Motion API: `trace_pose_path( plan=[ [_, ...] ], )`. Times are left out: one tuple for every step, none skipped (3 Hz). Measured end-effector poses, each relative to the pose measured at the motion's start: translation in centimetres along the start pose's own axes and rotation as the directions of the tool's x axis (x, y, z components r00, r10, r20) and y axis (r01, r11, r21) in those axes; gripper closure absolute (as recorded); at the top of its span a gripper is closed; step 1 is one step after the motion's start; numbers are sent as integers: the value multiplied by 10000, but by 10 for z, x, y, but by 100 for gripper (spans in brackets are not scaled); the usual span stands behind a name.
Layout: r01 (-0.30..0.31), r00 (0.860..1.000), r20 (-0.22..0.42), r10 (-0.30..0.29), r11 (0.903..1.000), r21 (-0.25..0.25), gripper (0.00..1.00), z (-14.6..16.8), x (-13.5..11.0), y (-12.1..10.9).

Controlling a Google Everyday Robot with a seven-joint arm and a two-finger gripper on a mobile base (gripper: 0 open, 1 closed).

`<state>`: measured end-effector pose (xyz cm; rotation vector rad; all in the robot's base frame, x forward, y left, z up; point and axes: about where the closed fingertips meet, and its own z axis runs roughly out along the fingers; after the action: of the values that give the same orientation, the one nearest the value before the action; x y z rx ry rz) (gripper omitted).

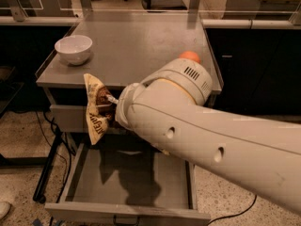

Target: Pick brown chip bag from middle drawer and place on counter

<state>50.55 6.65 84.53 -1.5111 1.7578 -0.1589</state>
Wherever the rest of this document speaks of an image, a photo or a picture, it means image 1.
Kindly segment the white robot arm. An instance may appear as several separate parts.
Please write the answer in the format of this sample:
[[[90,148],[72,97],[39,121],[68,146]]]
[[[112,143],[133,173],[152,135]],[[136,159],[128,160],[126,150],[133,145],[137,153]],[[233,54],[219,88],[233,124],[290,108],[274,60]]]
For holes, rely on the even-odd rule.
[[[177,58],[123,90],[116,120],[153,147],[301,214],[301,125],[208,108],[212,87],[199,63]]]

